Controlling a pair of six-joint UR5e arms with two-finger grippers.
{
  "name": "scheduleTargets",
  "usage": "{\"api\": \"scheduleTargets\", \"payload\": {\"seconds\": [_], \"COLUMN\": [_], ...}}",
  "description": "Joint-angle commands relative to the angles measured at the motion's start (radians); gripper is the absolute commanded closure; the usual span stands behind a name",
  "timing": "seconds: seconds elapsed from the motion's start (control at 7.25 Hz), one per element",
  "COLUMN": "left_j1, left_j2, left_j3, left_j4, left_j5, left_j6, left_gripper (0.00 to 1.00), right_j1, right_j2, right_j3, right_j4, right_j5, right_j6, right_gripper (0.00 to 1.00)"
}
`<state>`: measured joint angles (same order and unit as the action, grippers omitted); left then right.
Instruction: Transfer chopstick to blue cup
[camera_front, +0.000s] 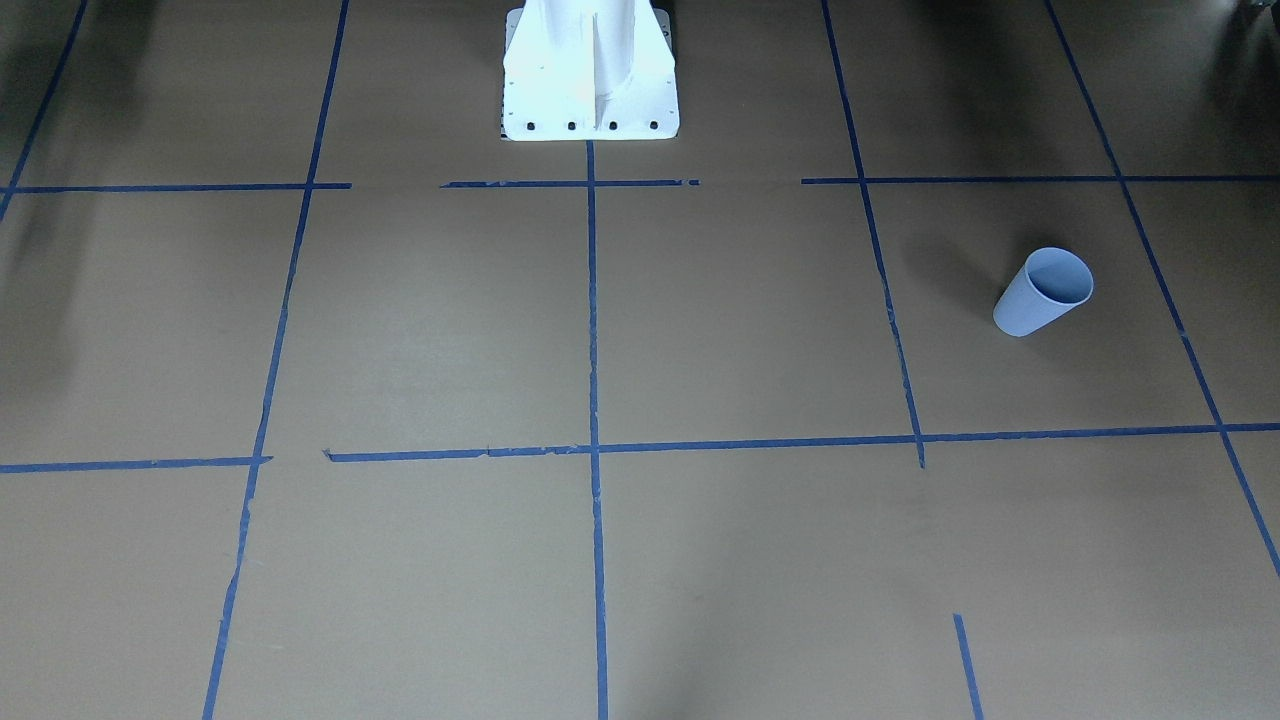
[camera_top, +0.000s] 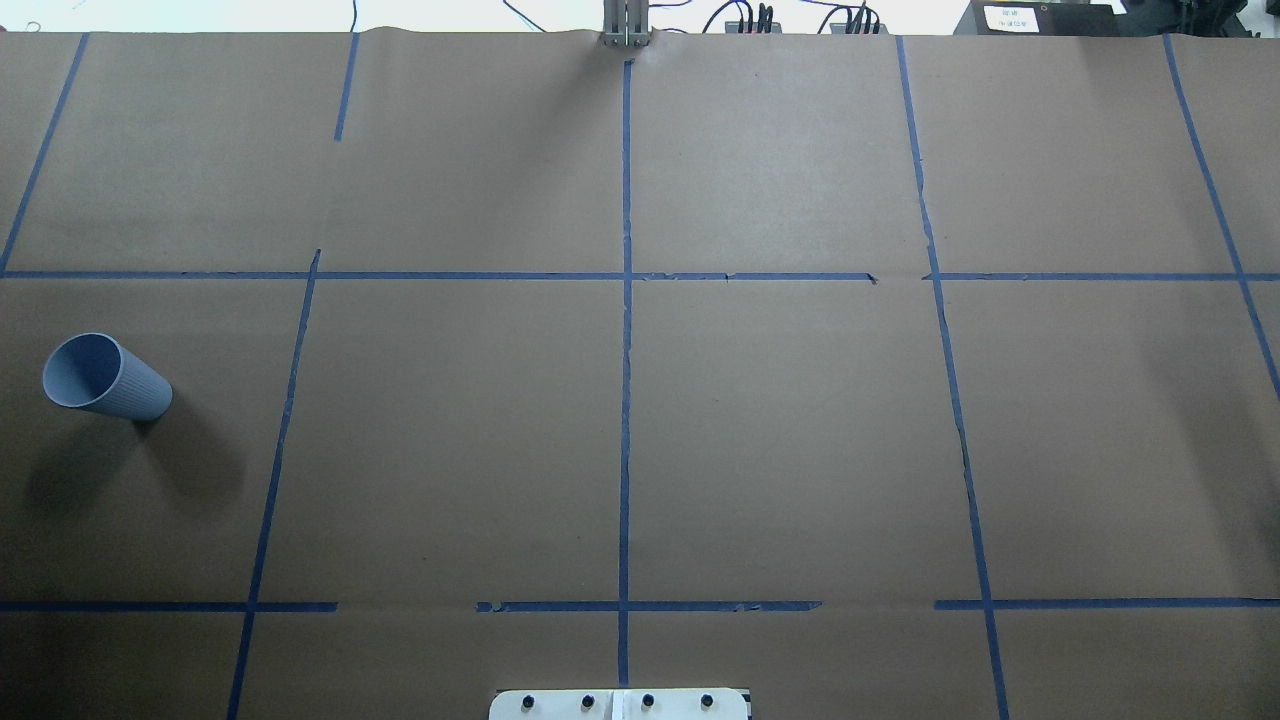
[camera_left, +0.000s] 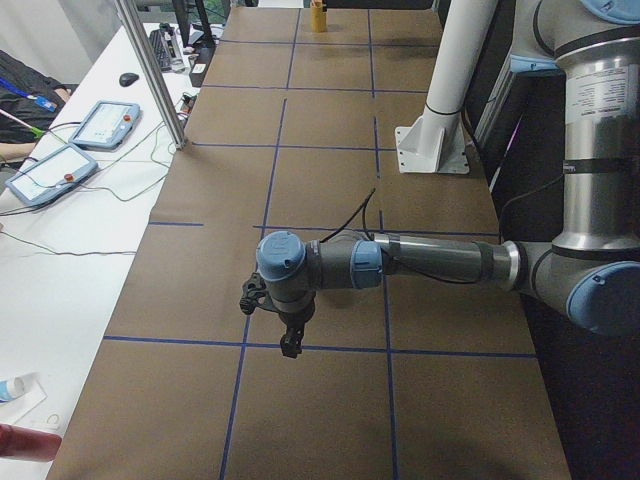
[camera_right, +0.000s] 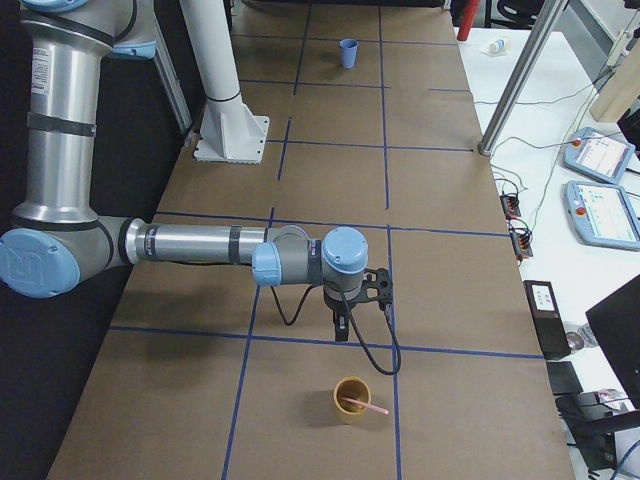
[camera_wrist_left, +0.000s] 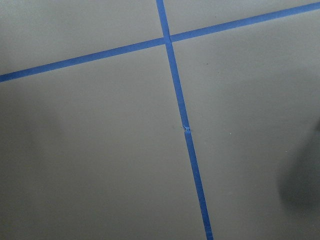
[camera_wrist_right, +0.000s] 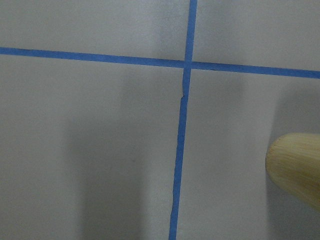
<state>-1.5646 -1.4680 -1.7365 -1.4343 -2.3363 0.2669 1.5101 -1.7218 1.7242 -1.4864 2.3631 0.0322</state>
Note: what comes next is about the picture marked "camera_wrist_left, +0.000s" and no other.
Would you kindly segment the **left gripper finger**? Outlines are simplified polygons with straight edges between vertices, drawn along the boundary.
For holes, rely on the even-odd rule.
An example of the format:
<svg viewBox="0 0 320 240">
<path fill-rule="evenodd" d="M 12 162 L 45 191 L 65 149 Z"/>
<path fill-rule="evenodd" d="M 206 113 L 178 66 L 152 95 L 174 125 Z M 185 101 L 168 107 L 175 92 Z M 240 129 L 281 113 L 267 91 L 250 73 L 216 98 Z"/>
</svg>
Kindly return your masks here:
<svg viewBox="0 0 320 240">
<path fill-rule="evenodd" d="M 320 207 L 320 124 L 287 159 L 277 178 L 280 200 L 288 210 Z"/>
</svg>

